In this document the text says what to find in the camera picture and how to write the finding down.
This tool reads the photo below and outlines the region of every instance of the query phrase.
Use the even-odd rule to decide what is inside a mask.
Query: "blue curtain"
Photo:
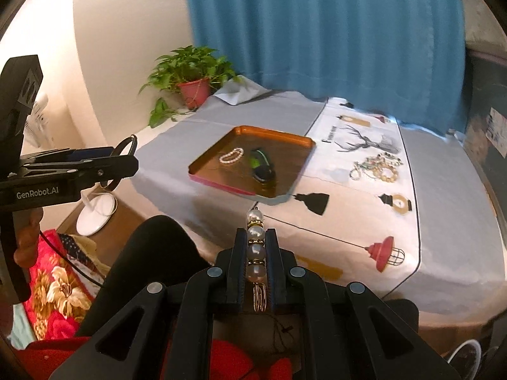
[[[461,0],[189,0],[196,45],[273,89],[462,130]]]

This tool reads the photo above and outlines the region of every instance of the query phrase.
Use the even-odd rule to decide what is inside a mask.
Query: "potted plant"
[[[178,92],[183,95],[189,110],[195,110],[210,96],[211,91],[218,90],[230,78],[236,79],[231,62],[223,55],[214,57],[216,50],[208,47],[181,47],[173,50],[172,55],[161,55],[157,58],[159,63],[148,77],[148,82],[139,92],[147,86]],[[150,126],[155,127],[177,115],[186,114],[170,108],[161,97],[151,111]]]

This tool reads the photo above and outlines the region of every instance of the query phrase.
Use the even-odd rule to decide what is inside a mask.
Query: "red flower pot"
[[[209,78],[180,83],[178,88],[181,90],[185,104],[190,110],[201,106],[210,95]]]

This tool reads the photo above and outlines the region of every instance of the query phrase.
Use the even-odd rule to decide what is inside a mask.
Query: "label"
[[[331,142],[333,142],[333,138],[335,137],[336,129],[337,129],[337,127],[335,125],[333,125],[333,127],[331,127],[331,131],[328,134],[328,137],[325,138],[325,139],[322,139],[322,141],[324,143],[331,143]]]
[[[49,195],[60,194],[60,186],[58,183],[50,184],[34,184],[32,186],[20,187],[14,189],[16,200],[38,199]]]
[[[371,124],[369,121],[361,120],[360,118],[351,117],[349,115],[340,115],[340,116],[338,116],[338,118],[341,121],[345,121],[346,123],[362,125],[363,127],[371,127]]]
[[[487,121],[486,138],[505,158],[507,155],[507,118],[491,107]]]

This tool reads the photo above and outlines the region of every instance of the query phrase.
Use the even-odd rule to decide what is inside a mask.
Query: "person's hand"
[[[42,208],[33,209],[30,213],[30,223],[16,232],[18,248],[14,252],[14,261],[25,269],[35,265],[37,261],[40,223],[43,215]]]

